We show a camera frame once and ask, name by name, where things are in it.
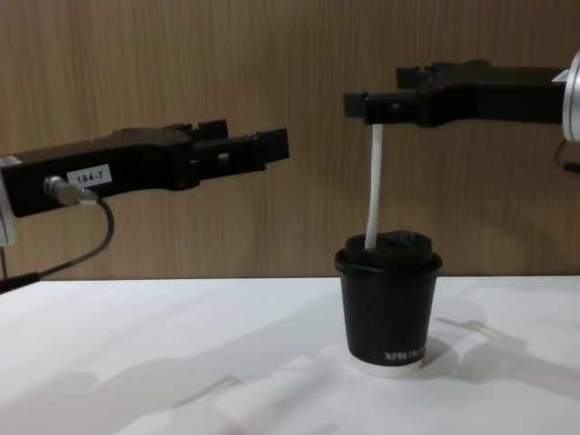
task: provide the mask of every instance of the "white table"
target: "white table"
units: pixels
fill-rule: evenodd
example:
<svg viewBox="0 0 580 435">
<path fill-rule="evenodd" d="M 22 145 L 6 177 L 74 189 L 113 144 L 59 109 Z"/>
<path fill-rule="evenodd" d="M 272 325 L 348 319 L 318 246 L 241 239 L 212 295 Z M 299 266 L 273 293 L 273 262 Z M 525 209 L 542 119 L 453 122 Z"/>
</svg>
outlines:
<svg viewBox="0 0 580 435">
<path fill-rule="evenodd" d="M 578 434 L 580 277 L 442 278 L 427 365 L 357 372 L 336 279 L 0 297 L 0 434 Z"/>
</svg>

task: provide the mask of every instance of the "wood grain panel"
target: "wood grain panel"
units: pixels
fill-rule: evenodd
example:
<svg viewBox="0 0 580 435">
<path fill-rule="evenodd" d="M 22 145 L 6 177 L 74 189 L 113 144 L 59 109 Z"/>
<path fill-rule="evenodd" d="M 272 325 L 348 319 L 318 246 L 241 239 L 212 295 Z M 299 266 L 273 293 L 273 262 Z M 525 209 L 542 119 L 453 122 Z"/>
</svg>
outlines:
<svg viewBox="0 0 580 435">
<path fill-rule="evenodd" d="M 578 16 L 575 0 L 4 0 L 0 152 L 176 121 L 287 127 L 291 159 L 266 172 L 111 198 L 111 247 L 59 277 L 330 275 L 368 195 L 369 131 L 343 118 L 342 93 L 387 91 L 396 66 L 438 60 L 566 66 Z M 552 163 L 560 136 L 386 128 L 380 228 L 430 235 L 452 275 L 577 274 L 580 178 Z M 103 230 L 96 209 L 20 219 L 10 272 Z"/>
</svg>

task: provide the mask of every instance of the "black cup lid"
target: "black cup lid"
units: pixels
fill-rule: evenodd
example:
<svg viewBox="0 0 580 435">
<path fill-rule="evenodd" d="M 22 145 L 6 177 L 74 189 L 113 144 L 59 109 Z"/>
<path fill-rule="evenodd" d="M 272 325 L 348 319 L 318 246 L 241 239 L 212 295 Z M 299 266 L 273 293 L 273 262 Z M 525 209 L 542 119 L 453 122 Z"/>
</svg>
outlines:
<svg viewBox="0 0 580 435">
<path fill-rule="evenodd" d="M 346 241 L 344 259 L 358 266 L 418 271 L 433 261 L 431 239 L 412 231 L 390 231 L 377 235 L 375 249 L 364 248 L 364 235 Z"/>
</svg>

